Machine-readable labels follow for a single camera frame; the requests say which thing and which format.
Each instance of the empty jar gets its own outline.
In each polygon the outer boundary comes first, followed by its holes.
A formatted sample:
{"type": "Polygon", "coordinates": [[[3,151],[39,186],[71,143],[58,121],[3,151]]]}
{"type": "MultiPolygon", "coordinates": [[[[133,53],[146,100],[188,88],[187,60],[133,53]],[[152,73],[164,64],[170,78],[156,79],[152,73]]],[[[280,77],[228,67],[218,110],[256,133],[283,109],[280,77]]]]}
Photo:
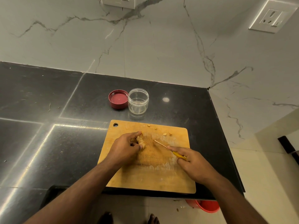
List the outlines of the empty jar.
{"type": "Polygon", "coordinates": [[[149,94],[144,89],[136,88],[129,92],[128,107],[134,114],[145,113],[149,105],[149,94]]]}

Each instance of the hand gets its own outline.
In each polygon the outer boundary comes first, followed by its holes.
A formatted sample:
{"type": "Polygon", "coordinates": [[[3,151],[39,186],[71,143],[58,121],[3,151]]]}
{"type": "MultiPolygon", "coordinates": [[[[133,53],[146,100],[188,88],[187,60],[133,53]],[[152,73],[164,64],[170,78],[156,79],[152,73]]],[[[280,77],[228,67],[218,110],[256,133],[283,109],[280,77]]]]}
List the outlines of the hand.
{"type": "Polygon", "coordinates": [[[189,148],[171,146],[167,146],[167,148],[187,158],[187,160],[178,158],[177,163],[194,181],[205,185],[209,180],[221,176],[199,152],[189,148]]]}
{"type": "Polygon", "coordinates": [[[130,140],[136,139],[140,134],[141,131],[121,135],[112,144],[105,160],[109,160],[118,168],[129,163],[137,155],[140,149],[142,149],[141,145],[131,142],[130,140]]]}

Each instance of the cutting board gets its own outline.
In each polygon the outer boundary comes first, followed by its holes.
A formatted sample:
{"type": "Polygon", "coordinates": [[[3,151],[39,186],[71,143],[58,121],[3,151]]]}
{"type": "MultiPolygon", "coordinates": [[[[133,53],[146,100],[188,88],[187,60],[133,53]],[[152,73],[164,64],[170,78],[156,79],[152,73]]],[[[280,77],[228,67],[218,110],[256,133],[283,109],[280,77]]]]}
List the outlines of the cutting board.
{"type": "Polygon", "coordinates": [[[132,163],[118,170],[107,186],[195,193],[195,182],[177,164],[176,156],[167,148],[154,142],[157,140],[166,146],[189,148],[186,128],[111,120],[98,164],[107,156],[115,139],[124,133],[137,131],[142,131],[146,148],[138,153],[137,158],[132,163]]]}

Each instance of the switch plate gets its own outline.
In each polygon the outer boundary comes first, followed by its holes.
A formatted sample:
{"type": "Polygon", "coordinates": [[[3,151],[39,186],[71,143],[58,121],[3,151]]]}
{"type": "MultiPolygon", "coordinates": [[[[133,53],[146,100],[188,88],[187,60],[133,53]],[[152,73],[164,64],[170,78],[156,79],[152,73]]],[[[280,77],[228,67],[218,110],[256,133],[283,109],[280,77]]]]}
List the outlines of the switch plate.
{"type": "Polygon", "coordinates": [[[295,3],[267,0],[249,29],[276,33],[298,7],[295,3]]]}
{"type": "Polygon", "coordinates": [[[135,9],[135,0],[102,0],[105,5],[135,9]]]}

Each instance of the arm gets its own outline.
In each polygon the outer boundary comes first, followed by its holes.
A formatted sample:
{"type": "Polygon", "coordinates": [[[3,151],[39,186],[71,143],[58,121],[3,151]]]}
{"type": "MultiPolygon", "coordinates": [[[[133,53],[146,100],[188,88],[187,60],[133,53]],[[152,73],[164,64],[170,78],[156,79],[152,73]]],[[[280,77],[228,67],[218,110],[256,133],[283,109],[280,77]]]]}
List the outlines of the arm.
{"type": "Polygon", "coordinates": [[[181,147],[168,148],[187,158],[186,161],[178,158],[177,163],[190,178],[213,193],[228,224],[267,224],[230,181],[220,175],[199,152],[181,147]]]}
{"type": "Polygon", "coordinates": [[[80,223],[88,206],[102,192],[114,174],[137,155],[141,147],[136,143],[131,146],[130,139],[140,134],[141,132],[127,133],[116,139],[107,157],[100,164],[38,211],[25,224],[80,223]]]}

